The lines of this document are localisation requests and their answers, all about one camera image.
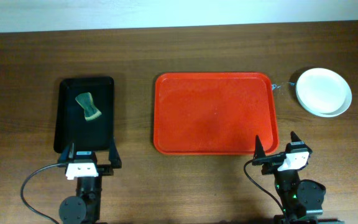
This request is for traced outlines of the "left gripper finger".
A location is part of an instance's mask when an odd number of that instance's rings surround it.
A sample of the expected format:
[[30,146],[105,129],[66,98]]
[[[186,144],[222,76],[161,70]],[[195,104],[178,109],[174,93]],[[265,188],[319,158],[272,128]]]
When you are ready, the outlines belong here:
[[73,142],[69,143],[67,145],[63,152],[60,154],[60,157],[58,158],[59,167],[65,167],[67,164],[71,163],[74,158],[74,150],[75,145]]
[[109,145],[109,161],[111,163],[111,167],[113,169],[121,169],[122,168],[122,161],[119,156],[115,138],[112,138],[110,145]]

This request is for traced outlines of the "white plate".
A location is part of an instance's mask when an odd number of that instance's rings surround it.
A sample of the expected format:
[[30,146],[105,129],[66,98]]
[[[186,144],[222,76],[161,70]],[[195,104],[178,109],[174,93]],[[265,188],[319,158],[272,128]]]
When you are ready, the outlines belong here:
[[352,103],[352,91],[346,80],[327,68],[304,71],[295,83],[295,93],[307,112],[324,118],[339,116]]

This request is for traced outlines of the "green yellow sponge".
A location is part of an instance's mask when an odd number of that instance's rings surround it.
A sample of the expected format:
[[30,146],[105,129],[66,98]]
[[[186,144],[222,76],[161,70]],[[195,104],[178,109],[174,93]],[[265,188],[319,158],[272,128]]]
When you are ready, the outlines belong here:
[[95,106],[92,94],[90,92],[77,95],[75,100],[84,110],[86,121],[95,120],[102,115],[102,112]]

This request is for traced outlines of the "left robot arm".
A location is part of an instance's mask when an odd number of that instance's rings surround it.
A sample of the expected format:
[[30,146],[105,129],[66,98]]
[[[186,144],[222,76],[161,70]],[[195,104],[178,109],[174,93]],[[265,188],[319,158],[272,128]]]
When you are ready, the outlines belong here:
[[68,180],[76,180],[76,195],[64,199],[59,208],[63,223],[97,223],[100,220],[102,180],[122,167],[115,140],[107,147],[108,164],[98,164],[95,151],[77,151],[75,143],[65,146],[58,162]]

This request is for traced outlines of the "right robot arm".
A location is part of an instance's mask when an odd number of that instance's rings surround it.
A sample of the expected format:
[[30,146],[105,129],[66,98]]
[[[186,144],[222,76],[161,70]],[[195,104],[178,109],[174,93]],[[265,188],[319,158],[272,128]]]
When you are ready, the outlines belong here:
[[282,214],[273,217],[274,223],[318,223],[317,216],[323,214],[326,187],[313,180],[300,179],[298,172],[308,165],[313,151],[293,131],[290,136],[286,149],[270,156],[265,154],[256,136],[254,156],[249,162],[261,166],[262,175],[275,178],[275,190],[280,198],[274,201]]

